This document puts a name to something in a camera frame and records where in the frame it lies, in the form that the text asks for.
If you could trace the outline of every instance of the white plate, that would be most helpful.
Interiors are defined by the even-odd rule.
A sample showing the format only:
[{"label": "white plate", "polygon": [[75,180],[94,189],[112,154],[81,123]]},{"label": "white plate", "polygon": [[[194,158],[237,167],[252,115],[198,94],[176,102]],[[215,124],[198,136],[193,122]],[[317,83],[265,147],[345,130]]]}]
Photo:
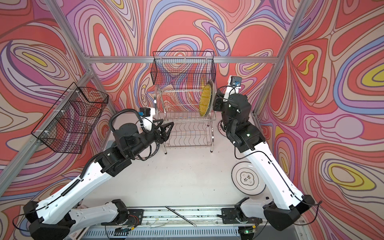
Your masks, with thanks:
[{"label": "white plate", "polygon": [[250,162],[239,162],[233,167],[232,181],[247,195],[258,195],[265,189],[264,180],[258,176],[256,168]]}]

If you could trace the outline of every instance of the psychedelic pattern wall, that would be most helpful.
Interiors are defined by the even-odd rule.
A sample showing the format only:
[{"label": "psychedelic pattern wall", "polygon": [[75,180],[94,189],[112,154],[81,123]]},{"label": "psychedelic pattern wall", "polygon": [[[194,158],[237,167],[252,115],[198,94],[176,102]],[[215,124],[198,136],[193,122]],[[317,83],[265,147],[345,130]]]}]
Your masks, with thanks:
[{"label": "psychedelic pattern wall", "polygon": [[[66,1],[61,5],[90,56],[151,56],[153,51],[214,51],[216,56],[276,56],[298,2],[295,0]],[[151,64],[94,64],[115,106],[151,106]],[[252,104],[268,64],[217,64],[217,86],[244,78]]]},{"label": "psychedelic pattern wall", "polygon": [[[1,172],[84,69],[43,1],[2,1],[0,22]],[[110,116],[106,109],[82,154],[54,153],[45,145],[38,148],[0,198],[0,239],[30,239],[29,233],[14,231],[11,220],[28,201],[46,198],[79,174],[99,151]],[[25,218],[16,222],[26,228]]]},{"label": "psychedelic pattern wall", "polygon": [[384,1],[314,0],[258,111],[314,239],[383,239],[383,59]]}]

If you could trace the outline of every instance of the yellow plate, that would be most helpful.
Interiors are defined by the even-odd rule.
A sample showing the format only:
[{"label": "yellow plate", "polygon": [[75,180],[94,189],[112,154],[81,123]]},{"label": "yellow plate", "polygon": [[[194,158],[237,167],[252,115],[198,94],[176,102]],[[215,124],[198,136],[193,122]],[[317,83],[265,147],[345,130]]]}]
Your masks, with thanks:
[{"label": "yellow plate", "polygon": [[201,99],[199,103],[199,112],[200,117],[203,117],[207,114],[207,111],[209,109],[209,103],[211,101],[211,85],[207,84],[203,88],[203,92],[201,93]]}]

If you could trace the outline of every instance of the robotic arm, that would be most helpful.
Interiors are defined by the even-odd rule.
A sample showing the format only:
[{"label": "robotic arm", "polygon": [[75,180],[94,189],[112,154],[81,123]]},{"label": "robotic arm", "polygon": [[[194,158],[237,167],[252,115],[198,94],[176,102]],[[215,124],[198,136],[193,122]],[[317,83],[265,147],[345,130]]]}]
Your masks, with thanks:
[{"label": "robotic arm", "polygon": [[247,96],[238,93],[241,81],[241,77],[230,76],[225,94],[218,89],[214,111],[221,112],[221,127],[227,138],[235,151],[237,148],[257,168],[273,200],[261,205],[260,201],[247,199],[241,202],[240,208],[247,217],[266,218],[275,229],[282,231],[314,206],[314,200],[293,185],[273,157],[260,130],[248,121],[251,104]]},{"label": "robotic arm", "polygon": [[[133,112],[138,117],[142,133],[134,123],[126,123],[114,129],[113,122],[121,114]],[[64,239],[69,233],[101,222],[124,223],[129,215],[127,207],[120,200],[113,200],[103,206],[87,209],[73,209],[78,202],[102,183],[119,174],[129,166],[136,156],[153,142],[162,144],[168,140],[173,122],[163,124],[154,120],[154,108],[124,109],[109,121],[115,143],[104,152],[93,156],[84,166],[81,174],[58,192],[40,201],[28,202],[24,207],[29,231],[33,239]]]}]

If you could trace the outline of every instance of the two-tier dish rack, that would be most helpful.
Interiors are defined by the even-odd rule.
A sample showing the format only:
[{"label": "two-tier dish rack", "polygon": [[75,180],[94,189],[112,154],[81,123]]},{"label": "two-tier dish rack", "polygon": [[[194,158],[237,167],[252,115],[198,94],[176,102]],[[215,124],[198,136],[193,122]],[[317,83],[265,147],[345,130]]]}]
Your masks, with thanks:
[{"label": "two-tier dish rack", "polygon": [[[212,111],[216,68],[212,51],[155,51],[151,69],[155,85],[154,104],[158,117],[174,122],[165,149],[210,147],[213,151],[216,119]],[[199,102],[203,88],[211,86],[211,101],[204,116]]]}]

